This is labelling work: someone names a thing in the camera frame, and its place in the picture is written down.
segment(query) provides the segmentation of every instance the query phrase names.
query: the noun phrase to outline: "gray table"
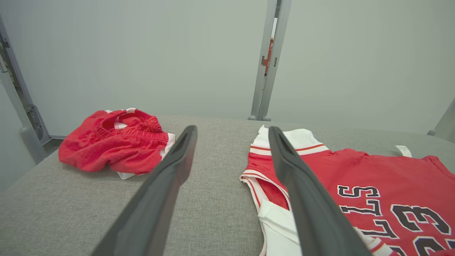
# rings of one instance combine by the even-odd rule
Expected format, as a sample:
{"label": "gray table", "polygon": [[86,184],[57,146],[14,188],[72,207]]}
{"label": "gray table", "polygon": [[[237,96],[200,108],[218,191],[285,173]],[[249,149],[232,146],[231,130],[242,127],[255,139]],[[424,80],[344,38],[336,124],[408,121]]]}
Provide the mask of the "gray table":
{"label": "gray table", "polygon": [[[331,150],[398,156],[395,145],[406,145],[413,157],[435,155],[455,172],[455,144],[428,135],[247,120],[158,120],[177,136],[195,124],[199,135],[190,177],[175,205],[167,256],[259,255],[263,238],[256,209],[238,178],[263,124],[312,130]],[[146,178],[121,180],[109,168],[84,173],[60,163],[55,152],[2,194],[0,254],[90,254]]]}

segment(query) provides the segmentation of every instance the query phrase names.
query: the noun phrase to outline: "clothing label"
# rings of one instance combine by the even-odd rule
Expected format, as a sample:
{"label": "clothing label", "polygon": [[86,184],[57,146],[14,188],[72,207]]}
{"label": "clothing label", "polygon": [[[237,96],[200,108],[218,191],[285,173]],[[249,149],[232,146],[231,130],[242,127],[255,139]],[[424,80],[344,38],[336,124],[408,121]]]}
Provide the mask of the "clothing label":
{"label": "clothing label", "polygon": [[412,154],[411,154],[411,151],[409,151],[409,149],[406,147],[406,146],[399,146],[399,145],[395,145],[398,150],[401,152],[401,154],[403,156],[407,156],[407,157],[411,157],[412,158]]}

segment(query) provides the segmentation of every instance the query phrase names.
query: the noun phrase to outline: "basketball jersey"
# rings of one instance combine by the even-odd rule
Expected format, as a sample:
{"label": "basketball jersey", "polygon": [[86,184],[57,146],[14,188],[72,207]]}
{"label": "basketball jersey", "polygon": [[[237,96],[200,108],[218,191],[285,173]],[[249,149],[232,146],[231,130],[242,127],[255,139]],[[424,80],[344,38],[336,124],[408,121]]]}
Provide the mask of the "basketball jersey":
{"label": "basketball jersey", "polygon": [[[309,130],[284,135],[363,235],[381,239],[402,256],[455,248],[455,175],[437,157],[386,157],[352,149],[332,152]],[[262,126],[240,177],[258,212],[263,201],[290,209],[271,155],[268,129]],[[267,246],[264,239],[262,255]]]}

